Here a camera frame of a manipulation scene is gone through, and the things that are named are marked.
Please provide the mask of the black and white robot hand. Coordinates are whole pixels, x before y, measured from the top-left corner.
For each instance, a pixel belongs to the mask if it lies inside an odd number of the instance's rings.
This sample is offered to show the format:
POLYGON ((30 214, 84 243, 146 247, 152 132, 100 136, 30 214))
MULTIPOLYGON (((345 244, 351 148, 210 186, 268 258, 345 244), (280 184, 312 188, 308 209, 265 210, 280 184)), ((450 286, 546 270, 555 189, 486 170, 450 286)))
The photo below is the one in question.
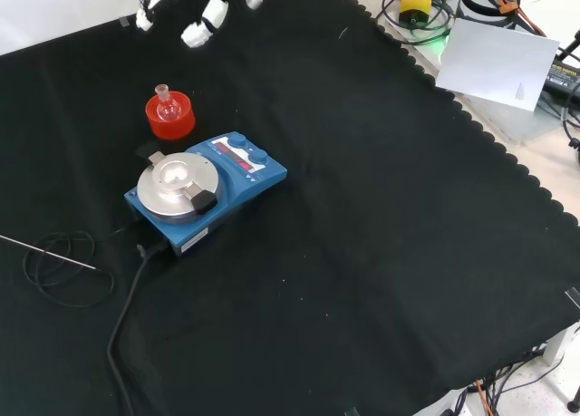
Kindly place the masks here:
MULTIPOLYGON (((175 0, 139 0, 135 14, 135 24, 143 33, 148 33, 154 25, 158 11, 165 4, 175 0)), ((244 0, 250 10, 259 8, 265 0, 244 0)), ((225 22, 229 9, 228 0, 208 0, 197 21, 188 25, 181 34, 182 42, 189 48, 204 45, 225 22)))

